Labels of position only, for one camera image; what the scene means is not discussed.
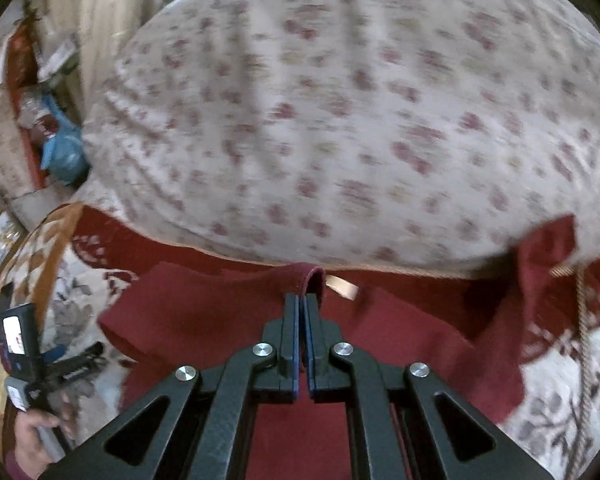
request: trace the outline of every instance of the maroon sleeve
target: maroon sleeve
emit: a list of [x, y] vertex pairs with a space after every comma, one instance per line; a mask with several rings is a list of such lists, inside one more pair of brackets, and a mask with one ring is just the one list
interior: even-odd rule
[[20, 469], [13, 451], [7, 453], [7, 460], [5, 460], [4, 466], [13, 480], [31, 480], [31, 478]]

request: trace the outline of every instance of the metal bolt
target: metal bolt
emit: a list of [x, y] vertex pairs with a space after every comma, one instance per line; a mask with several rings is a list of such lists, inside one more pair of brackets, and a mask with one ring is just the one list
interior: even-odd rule
[[333, 351], [338, 355], [351, 355], [353, 354], [353, 346], [346, 341], [342, 341], [333, 345]]
[[197, 373], [193, 366], [181, 366], [176, 370], [176, 379], [179, 381], [190, 381]]
[[273, 352], [273, 346], [269, 343], [258, 343], [253, 346], [253, 353], [258, 357], [266, 357]]
[[429, 367], [424, 363], [414, 363], [409, 367], [411, 375], [416, 377], [426, 377], [429, 375]]

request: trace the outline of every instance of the device screen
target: device screen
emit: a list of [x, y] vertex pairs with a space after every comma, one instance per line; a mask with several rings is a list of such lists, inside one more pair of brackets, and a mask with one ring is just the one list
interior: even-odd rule
[[17, 316], [5, 317], [2, 320], [4, 326], [4, 337], [7, 340], [9, 352], [12, 354], [24, 355], [24, 345], [22, 343], [22, 329], [20, 320]]

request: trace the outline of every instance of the triangular cutout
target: triangular cutout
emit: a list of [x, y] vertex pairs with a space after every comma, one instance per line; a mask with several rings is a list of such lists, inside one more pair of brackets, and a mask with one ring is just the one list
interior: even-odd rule
[[105, 451], [129, 465], [140, 465], [169, 404], [167, 396], [155, 399], [107, 440], [104, 445]]
[[446, 394], [435, 396], [436, 409], [456, 458], [468, 462], [495, 448], [495, 441]]

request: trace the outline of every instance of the maroon fabric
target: maroon fabric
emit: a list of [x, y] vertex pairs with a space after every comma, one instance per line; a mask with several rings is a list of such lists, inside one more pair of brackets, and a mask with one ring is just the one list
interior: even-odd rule
[[13, 451], [7, 453], [7, 458], [4, 461], [4, 467], [13, 480], [31, 480], [31, 478], [20, 469], [20, 465], [16, 461]]
[[[362, 286], [355, 301], [327, 290], [322, 315], [338, 322], [348, 341], [382, 362], [428, 363], [499, 422], [523, 398], [523, 338], [551, 283], [549, 270], [573, 247], [573, 217], [530, 235], [518, 248], [518, 282], [510, 284], [490, 316], [483, 316], [482, 329], [471, 339], [456, 323], [401, 298], [399, 284], [388, 291], [356, 283]], [[214, 366], [256, 342], [264, 322], [280, 315], [283, 294], [304, 291], [312, 273], [313, 266], [297, 264], [205, 276], [160, 264], [142, 276], [100, 317], [110, 341], [139, 361], [126, 380], [124, 405], [181, 364]], [[449, 310], [461, 312], [462, 304], [449, 304]], [[343, 407], [313, 405], [306, 392], [293, 406], [263, 406], [248, 479], [282, 478], [290, 472], [300, 480], [349, 478], [346, 435]]]

